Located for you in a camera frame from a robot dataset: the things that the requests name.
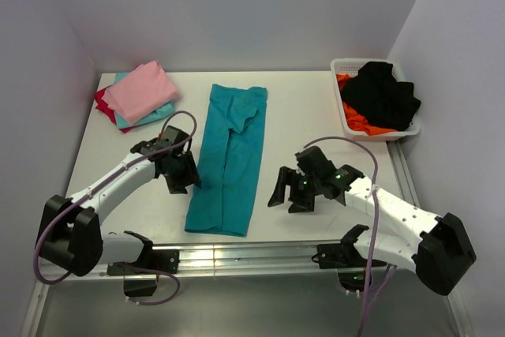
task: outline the tabletop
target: tabletop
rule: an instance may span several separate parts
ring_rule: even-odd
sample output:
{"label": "tabletop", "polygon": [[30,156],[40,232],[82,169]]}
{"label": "tabletop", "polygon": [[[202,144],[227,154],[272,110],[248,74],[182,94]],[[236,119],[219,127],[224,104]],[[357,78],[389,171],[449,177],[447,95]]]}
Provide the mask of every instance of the tabletop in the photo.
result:
{"label": "tabletop", "polygon": [[[181,93],[181,98],[174,103],[176,110],[188,110],[198,121],[192,144],[196,161],[200,155],[212,84],[235,88],[260,86],[268,90],[260,179],[247,236],[239,238],[184,232],[192,188],[189,188],[188,195],[170,195],[163,178],[150,181],[125,199],[104,221],[104,234],[132,230],[150,238],[155,244],[296,242],[340,239],[356,224],[372,224],[372,219],[358,210],[323,197],[316,198],[316,210],[313,213],[288,214],[289,202],[274,208],[267,207],[279,168],[296,168],[294,154],[304,144],[318,137],[343,135],[330,71],[167,75]],[[115,74],[103,74],[99,89],[112,84],[114,76]],[[171,124],[187,132],[193,126],[191,120],[183,114],[176,116]],[[122,161],[133,145],[156,137],[161,126],[162,122],[156,122],[122,133],[106,115],[95,109],[94,104],[73,169],[68,195],[101,178]],[[364,144],[379,163],[377,184],[400,196],[386,143]],[[337,167],[349,164],[368,176],[372,175],[372,160],[359,147],[335,140],[318,145]]]}

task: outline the laundry basket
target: laundry basket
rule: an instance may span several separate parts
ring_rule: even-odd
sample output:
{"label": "laundry basket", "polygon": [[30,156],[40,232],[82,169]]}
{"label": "laundry basket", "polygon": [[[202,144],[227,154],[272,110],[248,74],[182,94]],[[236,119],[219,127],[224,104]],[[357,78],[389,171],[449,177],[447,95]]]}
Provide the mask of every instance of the laundry basket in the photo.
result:
{"label": "laundry basket", "polygon": [[333,76],[333,82],[335,87],[335,94],[337,95],[337,104],[339,106],[340,118],[342,119],[342,127],[344,129],[344,135],[347,138],[351,138],[353,140],[370,140],[370,141],[394,141],[398,138],[402,138],[404,136],[413,136],[418,134],[421,130],[421,126],[419,123],[419,118],[415,114],[412,123],[407,130],[402,132],[389,132],[384,134],[378,134],[375,136],[369,136],[365,132],[352,130],[347,125],[346,115],[344,114],[344,107],[342,104],[342,98],[340,97],[339,83],[337,81],[337,74],[349,74],[352,77],[357,75],[357,71],[365,65],[365,63],[375,61],[375,62],[387,62],[393,64],[393,76],[397,81],[404,81],[402,71],[400,70],[398,64],[393,62],[385,61],[383,59],[374,59],[374,58],[344,58],[344,59],[334,59],[331,61],[331,73]]}

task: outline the folded teal garment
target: folded teal garment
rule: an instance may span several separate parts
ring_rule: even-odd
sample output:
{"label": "folded teal garment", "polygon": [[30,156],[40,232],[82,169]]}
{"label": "folded teal garment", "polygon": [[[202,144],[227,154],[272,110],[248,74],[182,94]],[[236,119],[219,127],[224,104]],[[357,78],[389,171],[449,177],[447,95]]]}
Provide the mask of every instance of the folded teal garment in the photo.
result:
{"label": "folded teal garment", "polygon": [[260,176],[267,89],[214,84],[186,232],[244,237]]}
{"label": "folded teal garment", "polygon": [[[117,73],[114,79],[114,84],[118,83],[121,79],[123,79],[129,73]],[[148,124],[149,122],[157,122],[158,120],[168,118],[170,114],[173,114],[175,111],[174,106],[171,102],[163,104],[160,108],[152,111],[147,116],[144,116],[141,120],[136,122],[134,125],[128,124],[128,122],[118,113],[114,112],[114,116],[116,117],[116,126],[119,129],[129,128],[130,126],[139,126],[143,124]]]}

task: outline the white wall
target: white wall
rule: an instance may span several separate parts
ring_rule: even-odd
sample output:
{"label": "white wall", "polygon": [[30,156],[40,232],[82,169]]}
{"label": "white wall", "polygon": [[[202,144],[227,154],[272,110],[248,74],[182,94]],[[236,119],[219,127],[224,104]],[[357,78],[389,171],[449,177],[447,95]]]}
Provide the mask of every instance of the white wall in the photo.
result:
{"label": "white wall", "polygon": [[423,100],[404,144],[422,204],[460,216],[477,253],[461,289],[477,336],[505,335],[505,0],[417,0],[391,58]]}
{"label": "white wall", "polygon": [[328,69],[386,58],[415,0],[59,0],[100,70]]}
{"label": "white wall", "polygon": [[43,205],[65,193],[95,70],[53,0],[0,0],[0,331],[18,335]]}

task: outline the black cloth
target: black cloth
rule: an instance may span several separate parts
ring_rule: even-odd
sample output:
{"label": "black cloth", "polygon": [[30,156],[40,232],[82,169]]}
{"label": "black cloth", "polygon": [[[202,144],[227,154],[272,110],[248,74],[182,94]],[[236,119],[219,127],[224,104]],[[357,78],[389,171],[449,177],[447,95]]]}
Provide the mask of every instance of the black cloth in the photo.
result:
{"label": "black cloth", "polygon": [[405,130],[421,101],[413,96],[413,83],[397,82],[392,70],[391,63],[366,63],[347,81],[341,96],[370,125]]}

